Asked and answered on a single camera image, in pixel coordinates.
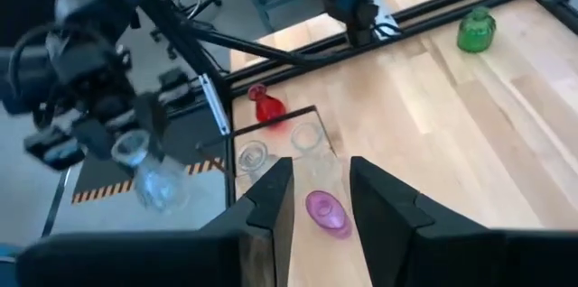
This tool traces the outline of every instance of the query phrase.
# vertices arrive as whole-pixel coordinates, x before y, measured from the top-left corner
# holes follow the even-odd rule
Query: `cable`
[[[184,8],[184,6],[183,6],[182,3],[181,3],[181,0],[173,0],[173,1],[177,4],[177,6],[182,7],[182,8],[185,9],[185,10],[188,8],[188,7],[187,7],[187,8]],[[200,8],[200,0],[197,0],[196,5],[195,5],[194,8],[192,9],[192,12],[190,12],[190,13],[187,15],[187,19],[191,19],[191,18],[197,13],[197,11],[199,10],[199,8]]]
[[[220,71],[220,72],[225,73],[225,74],[230,74],[230,70],[226,70],[226,69],[223,69],[222,67],[220,67],[220,64],[217,62],[217,60],[215,59],[215,57],[214,57],[212,54],[210,54],[210,52],[207,50],[207,48],[203,47],[202,45],[201,45],[200,48],[201,48],[202,51],[205,53],[205,55],[207,55],[207,57],[210,58],[210,60],[212,61],[212,63],[213,63],[215,66],[217,66],[217,68],[219,68],[219,71]],[[189,79],[189,83],[194,83],[194,82],[197,81],[197,80],[199,80],[199,76],[195,76],[195,77],[193,77],[192,79]]]
[[[391,37],[390,34],[387,34],[387,33],[385,33],[383,30],[381,30],[382,27],[387,27],[387,28],[389,28],[389,29],[391,29],[391,30],[393,30],[393,31],[395,31],[395,32],[398,32],[398,33],[402,33],[402,32],[403,32],[400,28],[398,28],[397,26],[392,25],[392,24],[390,24],[390,23],[378,23],[378,24],[373,25],[371,28],[374,29],[374,30],[378,30],[378,31],[379,31],[379,34],[381,34],[381,35],[383,35],[383,36]]]
[[[56,24],[56,23],[48,23],[45,25],[39,25],[35,28],[32,28],[30,31],[25,33],[20,40],[14,46],[14,50],[10,55],[10,62],[8,63],[8,82],[12,87],[12,92],[14,97],[21,98],[22,97],[22,88],[20,87],[20,59],[22,57],[22,53],[24,48],[32,41],[40,37],[41,35],[46,35],[53,31],[71,31],[77,33],[83,33],[90,36],[95,42],[97,42],[103,51],[108,51],[111,53],[116,53],[115,48],[113,45],[108,43],[108,41],[102,36],[102,34],[83,28],[76,24]]]

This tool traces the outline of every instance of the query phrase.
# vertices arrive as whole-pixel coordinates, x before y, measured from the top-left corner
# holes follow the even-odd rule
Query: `clear glass cup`
[[[319,124],[303,123],[291,132],[291,144],[303,156],[303,162],[315,178],[340,177],[341,166]]]
[[[277,161],[279,161],[279,157],[270,154],[264,143],[251,141],[241,147],[238,166],[248,174],[251,183],[255,184]]]
[[[180,166],[170,165],[178,163],[174,159],[160,162],[153,157],[148,151],[149,141],[150,135],[145,130],[129,131],[118,137],[112,157],[135,170],[135,192],[143,206],[170,214],[183,208],[189,200],[184,187],[186,173],[177,170]]]

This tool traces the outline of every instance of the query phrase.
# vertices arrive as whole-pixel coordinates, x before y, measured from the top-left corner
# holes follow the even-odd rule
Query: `yellow and black striped floor marking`
[[[221,166],[225,166],[224,160],[221,160],[220,157],[216,157],[214,162],[220,164]],[[194,163],[191,165],[187,165],[186,167],[186,171],[187,173],[189,173],[189,175],[195,175],[212,170],[217,170],[217,168],[212,162],[209,161]],[[133,187],[134,187],[133,180],[127,180],[124,182],[119,182],[117,184],[111,184],[109,186],[102,187],[100,189],[93,189],[91,191],[79,192],[72,196],[72,204],[79,204],[81,202],[103,199],[106,197],[114,196],[117,193],[125,193],[132,190]]]

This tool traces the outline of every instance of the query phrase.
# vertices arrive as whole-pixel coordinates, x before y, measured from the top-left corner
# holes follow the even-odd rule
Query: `red bottle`
[[[262,123],[275,119],[286,113],[283,102],[267,95],[267,88],[263,84],[256,84],[249,89],[248,95],[251,101],[255,101],[256,119]]]

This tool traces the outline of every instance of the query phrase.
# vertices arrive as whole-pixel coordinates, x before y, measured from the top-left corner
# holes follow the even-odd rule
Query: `green glass vase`
[[[474,8],[460,22],[458,47],[466,52],[482,52],[489,48],[494,39],[496,20],[486,7]]]

